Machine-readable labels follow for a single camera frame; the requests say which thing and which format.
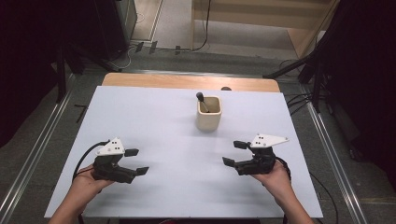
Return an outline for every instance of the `metal frame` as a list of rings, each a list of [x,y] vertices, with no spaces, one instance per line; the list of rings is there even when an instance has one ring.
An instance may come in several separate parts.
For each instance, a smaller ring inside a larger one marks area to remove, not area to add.
[[[302,92],[309,93],[310,91],[307,87],[302,86]],[[330,165],[334,171],[335,178],[338,182],[341,192],[343,193],[346,206],[349,209],[349,213],[352,216],[354,223],[368,223],[368,220],[361,209],[358,196],[349,182],[347,173],[344,170],[340,159],[338,158],[337,152],[332,144],[332,139],[326,130],[326,126],[324,125],[321,115],[316,112],[316,109],[311,103],[308,104],[308,110],[311,114],[312,120],[314,121],[315,127],[317,128],[320,141],[324,146]]]

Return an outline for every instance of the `beige cup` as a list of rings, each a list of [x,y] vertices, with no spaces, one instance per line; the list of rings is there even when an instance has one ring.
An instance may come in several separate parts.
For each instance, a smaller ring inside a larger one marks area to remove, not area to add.
[[[205,96],[204,102],[209,110],[206,112],[204,103],[197,103],[197,128],[203,132],[213,132],[219,127],[221,118],[221,100],[217,96]]]

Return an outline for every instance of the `black equipment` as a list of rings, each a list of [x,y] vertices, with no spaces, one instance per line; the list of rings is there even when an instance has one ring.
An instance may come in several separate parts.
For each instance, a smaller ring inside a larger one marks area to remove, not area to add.
[[[104,60],[114,60],[128,49],[137,20],[134,0],[87,0],[75,5],[78,10],[69,9],[64,19],[66,43]]]
[[[251,147],[249,142],[234,141],[233,146],[241,149],[249,149],[253,153],[250,161],[239,161],[223,157],[224,165],[235,168],[239,175],[268,174],[274,168],[276,156],[272,147]]]
[[[149,168],[143,167],[137,168],[136,170],[130,170],[120,167],[118,165],[118,162],[123,156],[135,156],[138,152],[138,149],[126,149],[124,155],[119,154],[96,157],[95,162],[93,163],[93,178],[96,180],[106,179],[113,180],[119,183],[131,184],[136,176],[145,175]]]

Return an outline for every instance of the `human hand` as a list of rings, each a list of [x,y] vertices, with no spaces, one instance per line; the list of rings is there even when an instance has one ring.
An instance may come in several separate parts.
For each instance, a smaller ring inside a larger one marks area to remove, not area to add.
[[[276,161],[273,170],[269,174],[252,176],[262,182],[279,205],[285,200],[295,197],[288,173],[280,161]]]
[[[114,183],[110,180],[95,180],[92,165],[78,171],[78,175],[49,223],[73,223],[102,189]]]

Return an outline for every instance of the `wire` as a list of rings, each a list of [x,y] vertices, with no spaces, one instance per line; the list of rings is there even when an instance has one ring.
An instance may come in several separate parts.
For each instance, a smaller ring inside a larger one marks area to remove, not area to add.
[[[282,67],[282,64],[285,62],[289,62],[289,61],[292,61],[292,59],[287,59],[287,60],[283,61],[282,63],[280,63],[278,69],[280,70],[280,67]]]
[[[129,65],[131,65],[132,59],[131,59],[131,56],[129,55],[129,52],[131,52],[132,49],[134,49],[134,47],[128,49],[128,52],[127,52],[127,54],[126,54],[126,55],[128,56],[128,59],[129,59],[129,62],[128,62],[127,65],[125,65],[125,66],[118,66],[118,65],[116,65],[116,64],[114,64],[114,63],[112,63],[112,62],[109,62],[109,63],[111,63],[113,66],[115,66],[115,67],[117,67],[117,68],[127,68]]]
[[[305,96],[305,98],[306,98],[307,96],[311,96],[311,95],[312,95],[312,93],[297,94],[297,95],[295,95],[293,98],[291,98],[291,99],[287,102],[287,105],[288,105],[289,103],[291,103],[293,100],[295,100],[295,99],[297,99],[298,97],[300,97],[300,96]]]
[[[323,222],[320,219],[316,218],[316,220],[318,223],[323,224]]]
[[[90,169],[87,169],[87,170],[83,170],[83,171],[78,172],[78,173],[76,174],[76,177],[79,176],[79,175],[81,175],[82,173],[85,173],[85,172],[90,171],[90,170],[93,170],[93,167],[90,168]]]
[[[302,99],[302,100],[299,100],[299,101],[297,101],[297,102],[293,102],[293,103],[290,103],[290,104],[288,104],[288,108],[291,108],[292,106],[294,106],[294,105],[298,105],[298,104],[300,104],[300,103],[302,103],[302,102],[305,102],[305,101],[311,101],[311,99],[310,98],[308,98],[308,97],[305,97],[304,99]]]
[[[296,95],[307,95],[312,93],[298,93],[298,94],[284,94],[284,96],[296,96]]]
[[[87,157],[87,155],[96,147],[99,146],[105,146],[107,143],[109,143],[110,141],[107,142],[100,142],[100,143],[96,143],[95,145],[93,145],[92,147],[88,148],[88,150],[84,153],[84,155],[82,155],[81,159],[79,159],[78,164],[76,166],[75,172],[73,173],[73,180],[76,178],[77,174],[78,174],[78,168],[79,166],[82,164],[82,162],[84,161],[84,159]]]
[[[168,222],[168,221],[172,221],[173,219],[166,219],[166,220],[164,220],[164,221],[162,221],[162,222],[160,222],[160,223],[158,223],[158,224],[165,224],[166,222]]]
[[[84,218],[82,218],[81,214],[78,215],[78,223],[79,224],[84,224]]]
[[[205,36],[206,36],[206,39],[207,39],[207,36],[208,36],[207,32],[208,32],[208,30],[207,30],[207,27],[205,28],[204,20],[202,20],[202,28],[203,28],[204,31],[205,31]],[[207,48],[207,50],[206,50],[205,52],[207,52],[207,51],[210,49],[210,44],[207,43],[207,42],[206,42],[206,44],[208,45],[208,48]]]
[[[205,29],[205,41],[204,41],[204,44],[202,44],[202,46],[199,47],[198,49],[193,49],[193,50],[199,50],[199,49],[203,48],[204,45],[206,44],[207,35],[209,33],[207,27],[208,27],[208,24],[209,24],[209,15],[210,15],[210,6],[211,6],[211,4],[212,4],[212,0],[209,0],[209,5],[207,7],[207,13],[206,13],[206,29]]]
[[[144,20],[145,20],[145,15],[143,15],[142,13],[138,13],[138,12],[136,12],[136,14],[137,14],[137,15],[141,15],[141,16],[143,17],[143,19],[142,19],[142,20],[140,20],[140,21],[137,21],[136,23],[139,23],[139,22],[142,22],[142,21],[144,21]]]
[[[300,105],[297,109],[293,110],[293,112],[290,113],[290,115],[295,114],[297,111],[299,111],[303,106],[307,105],[309,101],[306,101],[303,105]]]
[[[309,174],[311,174],[312,177],[314,177],[318,181],[318,183],[324,188],[324,190],[327,192],[330,199],[332,200],[332,205],[334,206],[334,209],[335,209],[335,223],[338,224],[338,209],[337,209],[337,205],[335,204],[334,198],[332,197],[330,192],[326,189],[326,187],[324,187],[324,185],[318,180],[318,178],[316,176],[314,176],[311,172],[309,172]]]

